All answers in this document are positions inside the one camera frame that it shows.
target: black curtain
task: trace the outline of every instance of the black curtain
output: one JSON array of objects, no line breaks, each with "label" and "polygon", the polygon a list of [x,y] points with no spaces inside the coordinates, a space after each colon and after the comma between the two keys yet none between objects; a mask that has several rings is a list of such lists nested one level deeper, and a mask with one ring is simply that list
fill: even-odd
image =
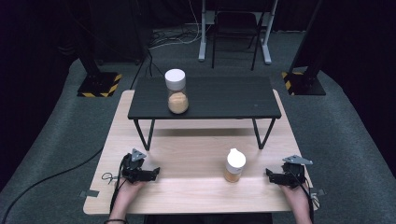
[{"label": "black curtain", "polygon": [[148,0],[153,28],[178,26],[187,22],[195,22],[191,12],[201,22],[201,0]]},{"label": "black curtain", "polygon": [[0,189],[47,122],[77,58],[68,49],[72,40],[59,6],[58,1],[1,1]]},{"label": "black curtain", "polygon": [[274,17],[274,31],[305,31],[318,0],[279,0]]},{"label": "black curtain", "polygon": [[320,70],[343,88],[394,175],[395,8],[394,1],[386,0],[324,0],[295,64],[312,66],[325,52]]}]

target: person's arm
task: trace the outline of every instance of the person's arm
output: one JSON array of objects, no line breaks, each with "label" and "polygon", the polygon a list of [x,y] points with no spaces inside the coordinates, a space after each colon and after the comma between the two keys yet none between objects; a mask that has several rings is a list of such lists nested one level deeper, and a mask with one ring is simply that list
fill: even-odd
[{"label": "person's arm", "polygon": [[128,211],[128,207],[137,195],[137,192],[146,185],[147,182],[135,182],[131,184],[124,178],[120,179],[120,190],[117,195],[117,199],[114,202],[113,210],[110,213],[110,217],[106,223],[119,224],[125,223],[125,217]]},{"label": "person's arm", "polygon": [[294,214],[297,224],[312,224],[309,216],[309,203],[302,188],[291,189],[288,186],[279,185],[286,196],[286,200]]}]

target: black stand base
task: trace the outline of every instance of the black stand base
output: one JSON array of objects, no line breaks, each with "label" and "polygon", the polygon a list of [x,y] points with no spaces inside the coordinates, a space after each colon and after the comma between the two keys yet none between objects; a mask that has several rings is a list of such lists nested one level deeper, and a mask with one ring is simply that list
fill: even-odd
[{"label": "black stand base", "polygon": [[282,73],[289,95],[326,95],[316,77],[305,76],[304,73]]},{"label": "black stand base", "polygon": [[121,77],[122,75],[118,73],[99,73],[97,76],[87,76],[78,89],[78,96],[112,96],[119,85]]}]

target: bottle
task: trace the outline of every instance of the bottle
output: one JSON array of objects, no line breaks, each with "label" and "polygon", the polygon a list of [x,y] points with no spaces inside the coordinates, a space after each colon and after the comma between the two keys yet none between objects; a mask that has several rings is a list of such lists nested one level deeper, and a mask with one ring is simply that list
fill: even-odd
[{"label": "bottle", "polygon": [[245,155],[236,148],[230,149],[227,156],[224,177],[229,182],[237,182],[241,177],[247,159]]},{"label": "bottle", "polygon": [[180,69],[171,69],[165,73],[168,89],[168,107],[175,114],[184,113],[189,108],[186,93],[186,74]]}]

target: white lid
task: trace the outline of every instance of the white lid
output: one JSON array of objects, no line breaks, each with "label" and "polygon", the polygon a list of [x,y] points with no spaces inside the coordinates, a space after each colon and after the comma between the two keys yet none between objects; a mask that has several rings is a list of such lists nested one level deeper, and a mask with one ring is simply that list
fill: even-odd
[{"label": "white lid", "polygon": [[232,148],[228,154],[227,162],[233,168],[242,168],[247,162],[247,158],[242,152],[238,151],[238,149]]},{"label": "white lid", "polygon": [[180,69],[171,69],[165,73],[166,87],[171,91],[180,91],[186,86],[186,74]]}]

